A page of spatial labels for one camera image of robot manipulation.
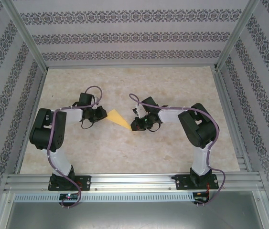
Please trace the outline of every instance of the metal extrusion bar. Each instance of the metal extrusion bar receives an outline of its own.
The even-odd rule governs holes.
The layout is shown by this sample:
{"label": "metal extrusion bar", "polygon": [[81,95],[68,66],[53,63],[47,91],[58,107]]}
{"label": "metal extrusion bar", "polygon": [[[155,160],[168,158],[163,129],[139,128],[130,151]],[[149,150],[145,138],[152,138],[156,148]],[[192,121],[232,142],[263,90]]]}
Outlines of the metal extrusion bar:
{"label": "metal extrusion bar", "polygon": [[[217,175],[221,185],[223,175]],[[90,191],[104,193],[131,192],[180,192],[172,176],[176,173],[163,174],[91,174]],[[50,175],[9,175],[4,193],[54,193],[48,191]],[[226,183],[222,191],[258,191],[264,190],[259,172],[226,172]],[[203,190],[186,190],[199,192]]]}

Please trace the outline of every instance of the marble floor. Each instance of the marble floor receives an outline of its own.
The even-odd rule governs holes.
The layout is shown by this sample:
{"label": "marble floor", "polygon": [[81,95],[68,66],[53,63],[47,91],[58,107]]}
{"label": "marble floor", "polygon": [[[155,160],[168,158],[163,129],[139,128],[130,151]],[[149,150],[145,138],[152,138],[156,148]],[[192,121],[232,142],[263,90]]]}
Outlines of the marble floor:
{"label": "marble floor", "polygon": [[[192,106],[201,103],[217,121],[220,135],[211,151],[211,165],[224,171],[239,171],[226,120],[209,67],[101,68],[49,70],[38,108],[56,109],[78,101],[91,85],[103,90],[101,105],[116,109],[130,124],[135,102],[152,96],[159,105]],[[99,97],[97,89],[89,93]],[[189,172],[192,145],[180,124],[162,124],[155,133],[132,132],[109,120],[90,129],[80,123],[65,129],[63,148],[76,173],[168,173]],[[49,174],[45,154],[28,143],[22,174]]]}

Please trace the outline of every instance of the enclosure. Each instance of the enclosure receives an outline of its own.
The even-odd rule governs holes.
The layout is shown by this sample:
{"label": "enclosure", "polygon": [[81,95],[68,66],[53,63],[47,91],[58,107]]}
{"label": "enclosure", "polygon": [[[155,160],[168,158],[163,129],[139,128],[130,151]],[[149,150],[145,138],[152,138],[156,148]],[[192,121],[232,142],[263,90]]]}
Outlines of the enclosure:
{"label": "enclosure", "polygon": [[[65,155],[90,180],[62,209],[68,192],[48,190],[29,134],[40,108],[71,106],[91,85],[124,126],[66,126]],[[172,179],[193,166],[179,123],[129,130],[129,93],[201,103],[216,120],[210,165],[226,181],[212,203],[192,204],[206,190]],[[269,228],[269,0],[0,0],[0,228],[53,227]]]}

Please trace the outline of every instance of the yellow triangular object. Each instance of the yellow triangular object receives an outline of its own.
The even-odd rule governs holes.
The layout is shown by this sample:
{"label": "yellow triangular object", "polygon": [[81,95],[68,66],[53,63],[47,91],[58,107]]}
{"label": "yellow triangular object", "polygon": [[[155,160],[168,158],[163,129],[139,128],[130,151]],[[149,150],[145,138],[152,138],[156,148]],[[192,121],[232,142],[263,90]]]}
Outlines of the yellow triangular object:
{"label": "yellow triangular object", "polygon": [[117,110],[113,109],[112,111],[110,111],[109,113],[107,113],[107,117],[106,119],[118,124],[118,125],[121,125],[129,130],[132,130],[131,129],[131,126],[126,122],[125,119],[123,119],[122,116],[120,116],[120,114],[117,112]]}

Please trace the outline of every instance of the wall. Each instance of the wall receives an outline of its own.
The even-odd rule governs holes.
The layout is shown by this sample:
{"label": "wall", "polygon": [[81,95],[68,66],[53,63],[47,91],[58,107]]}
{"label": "wall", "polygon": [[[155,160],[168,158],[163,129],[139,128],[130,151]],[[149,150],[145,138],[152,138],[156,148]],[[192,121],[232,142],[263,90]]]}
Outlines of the wall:
{"label": "wall", "polygon": [[0,193],[14,173],[43,72],[0,2]]}
{"label": "wall", "polygon": [[257,5],[222,76],[251,164],[261,172],[269,197],[269,1]]}
{"label": "wall", "polygon": [[50,67],[214,64],[248,0],[15,0]]}

